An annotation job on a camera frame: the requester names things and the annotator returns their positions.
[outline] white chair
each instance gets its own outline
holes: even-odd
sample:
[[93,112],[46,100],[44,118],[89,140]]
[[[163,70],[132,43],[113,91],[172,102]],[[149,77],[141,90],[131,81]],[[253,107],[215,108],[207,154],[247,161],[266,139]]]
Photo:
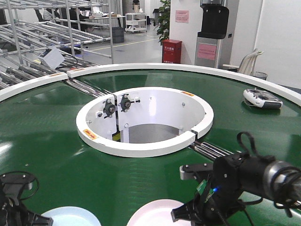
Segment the white chair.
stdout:
[[259,51],[258,49],[254,49],[253,53],[246,55],[240,63],[240,66],[235,65],[222,65],[227,68],[235,68],[238,73],[252,75],[255,68],[256,59],[259,55],[261,55],[263,51]]

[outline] green leaves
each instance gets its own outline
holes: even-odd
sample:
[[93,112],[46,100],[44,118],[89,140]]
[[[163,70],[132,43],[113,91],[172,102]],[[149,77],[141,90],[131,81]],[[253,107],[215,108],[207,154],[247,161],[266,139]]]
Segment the green leaves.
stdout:
[[160,16],[158,17],[159,28],[157,29],[157,35],[160,35],[159,41],[169,39],[169,22],[170,22],[170,1],[160,0],[163,6],[159,7]]

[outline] white plate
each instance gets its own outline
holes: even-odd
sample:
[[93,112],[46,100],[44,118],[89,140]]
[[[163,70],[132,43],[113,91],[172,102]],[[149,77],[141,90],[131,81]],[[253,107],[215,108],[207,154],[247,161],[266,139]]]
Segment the white plate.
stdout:
[[52,218],[53,226],[101,226],[93,213],[75,206],[55,208],[43,213],[42,216]]
[[171,210],[182,205],[183,203],[171,199],[149,202],[133,214],[127,226],[191,226],[190,221],[186,220],[173,222]]

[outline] pink sign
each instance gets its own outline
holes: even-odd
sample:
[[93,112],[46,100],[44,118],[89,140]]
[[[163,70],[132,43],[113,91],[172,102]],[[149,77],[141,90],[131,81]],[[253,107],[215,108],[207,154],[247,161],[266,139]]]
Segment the pink sign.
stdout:
[[179,23],[189,22],[189,11],[188,10],[176,10],[175,11],[175,21]]
[[198,45],[198,58],[215,60],[216,45],[202,44]]

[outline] black water dispenser top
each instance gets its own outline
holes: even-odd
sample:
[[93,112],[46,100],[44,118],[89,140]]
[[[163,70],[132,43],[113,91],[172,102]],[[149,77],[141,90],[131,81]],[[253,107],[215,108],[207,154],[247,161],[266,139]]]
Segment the black water dispenser top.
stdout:
[[223,0],[201,0],[203,22],[198,37],[209,39],[224,39],[226,37],[229,9],[222,4]]

